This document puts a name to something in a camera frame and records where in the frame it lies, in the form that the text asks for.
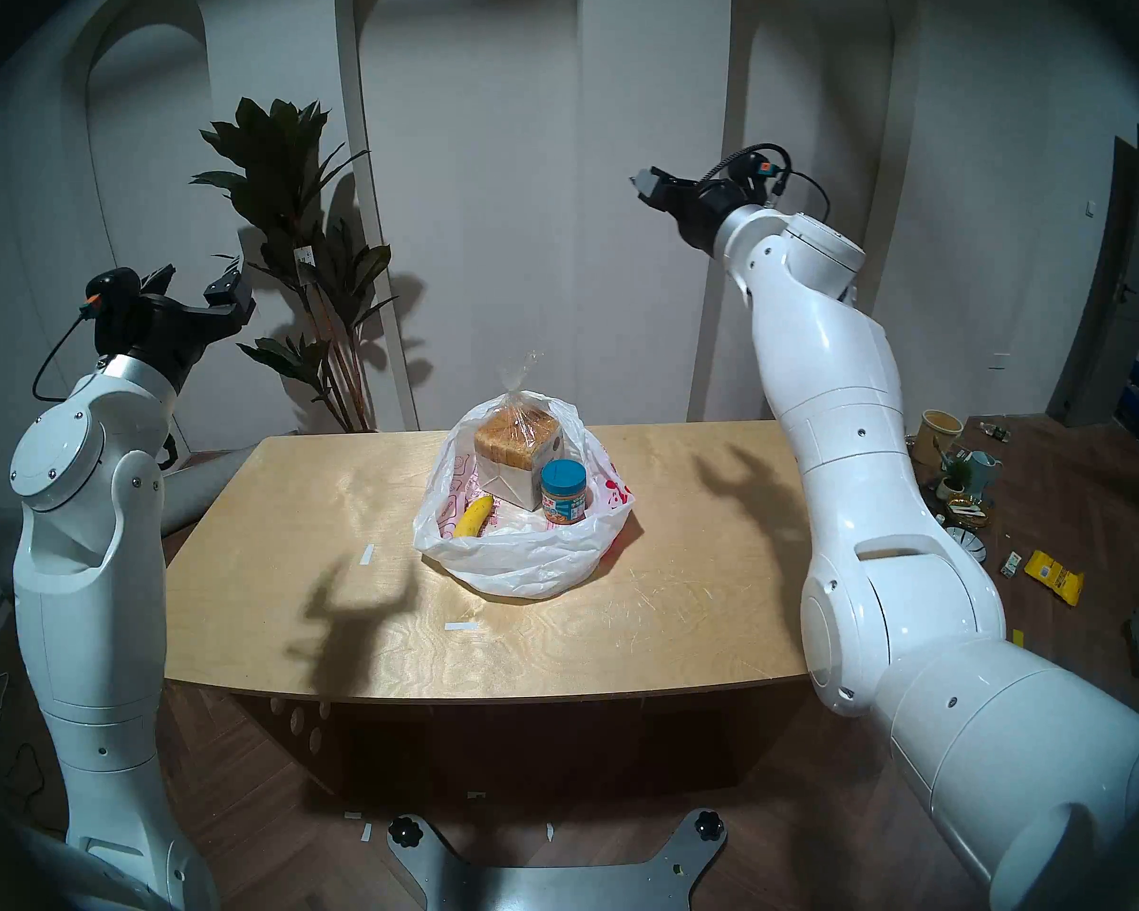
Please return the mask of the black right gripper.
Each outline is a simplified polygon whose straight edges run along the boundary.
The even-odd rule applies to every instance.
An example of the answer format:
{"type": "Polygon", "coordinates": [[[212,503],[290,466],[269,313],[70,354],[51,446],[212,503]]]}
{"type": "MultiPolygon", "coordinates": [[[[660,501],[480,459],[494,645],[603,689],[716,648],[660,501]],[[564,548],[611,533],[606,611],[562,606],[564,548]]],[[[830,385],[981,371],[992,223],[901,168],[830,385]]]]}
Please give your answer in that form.
{"type": "Polygon", "coordinates": [[[674,177],[659,167],[630,178],[640,199],[664,199],[682,240],[696,251],[715,253],[716,236],[736,210],[781,194],[781,165],[765,151],[734,151],[699,180],[674,177]]]}

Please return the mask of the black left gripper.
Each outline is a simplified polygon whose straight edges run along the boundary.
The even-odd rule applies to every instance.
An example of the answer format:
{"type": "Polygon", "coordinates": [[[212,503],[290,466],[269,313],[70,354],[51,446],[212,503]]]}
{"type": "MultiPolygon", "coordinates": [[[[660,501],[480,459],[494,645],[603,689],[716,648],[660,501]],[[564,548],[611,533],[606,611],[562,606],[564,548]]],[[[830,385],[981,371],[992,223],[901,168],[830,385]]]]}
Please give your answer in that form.
{"type": "Polygon", "coordinates": [[[224,273],[204,289],[206,305],[198,307],[167,297],[167,286],[177,273],[172,264],[144,279],[129,266],[92,278],[87,284],[82,317],[95,322],[97,368],[112,374],[116,358],[131,358],[181,392],[205,348],[240,333],[255,311],[243,258],[226,258],[224,273]]]}

